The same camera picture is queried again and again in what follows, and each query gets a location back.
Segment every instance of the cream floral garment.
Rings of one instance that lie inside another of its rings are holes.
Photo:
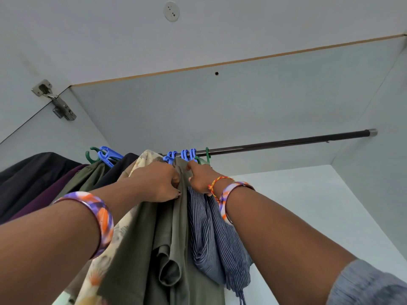
[[[144,151],[135,162],[129,176],[131,176],[135,169],[149,165],[157,157],[161,157],[161,155],[150,150]],[[113,260],[114,255],[116,254],[117,249],[119,248],[121,241],[123,240],[123,236],[129,228],[136,208],[137,207],[134,207],[131,211],[129,211],[114,226],[113,238],[110,245],[99,257],[93,259],[82,288],[79,292],[78,299],[75,303],[76,305],[106,304],[102,297],[100,297],[96,293],[99,289],[99,285],[102,282],[102,279],[106,274],[107,269],[110,266],[111,261]]]

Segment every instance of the hand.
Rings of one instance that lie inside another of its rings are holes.
[[[189,178],[191,187],[201,194],[208,194],[208,196],[212,195],[208,185],[211,185],[212,182],[222,176],[222,174],[217,173],[210,165],[200,165],[195,161],[190,161],[186,166],[186,169],[191,170],[194,175],[193,177]]]
[[[165,202],[181,195],[176,189],[180,183],[180,175],[167,163],[155,161],[146,167],[138,168],[133,171],[128,182],[139,188],[143,201]]]

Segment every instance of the purple garment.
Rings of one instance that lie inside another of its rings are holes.
[[[10,220],[14,220],[21,216],[27,215],[29,213],[33,213],[34,211],[40,210],[44,207],[47,207],[51,204],[51,202],[56,198],[56,196],[61,192],[61,190],[65,187],[66,184],[74,177],[74,175],[81,170],[82,168],[86,167],[87,164],[80,165],[75,167],[74,169],[68,171],[61,177],[58,181],[44,190],[41,194],[37,196],[34,200],[32,200],[28,205],[18,211]]]

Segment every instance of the blue striped fabric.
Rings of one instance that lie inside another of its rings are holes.
[[[250,283],[253,264],[233,226],[222,219],[213,196],[188,188],[190,248],[196,267],[215,282],[236,293],[246,304],[243,288]]]

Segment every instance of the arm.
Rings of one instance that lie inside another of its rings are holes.
[[[208,184],[221,176],[194,161],[191,186],[208,193]],[[214,193],[233,181],[216,182]],[[247,251],[280,304],[326,304],[340,272],[355,256],[298,216],[247,187],[231,192],[226,211]]]
[[[179,191],[177,171],[154,162],[130,178],[91,193],[117,223],[142,201],[163,202]],[[94,254],[100,232],[86,206],[65,200],[0,226],[0,295],[4,304],[51,304]]]

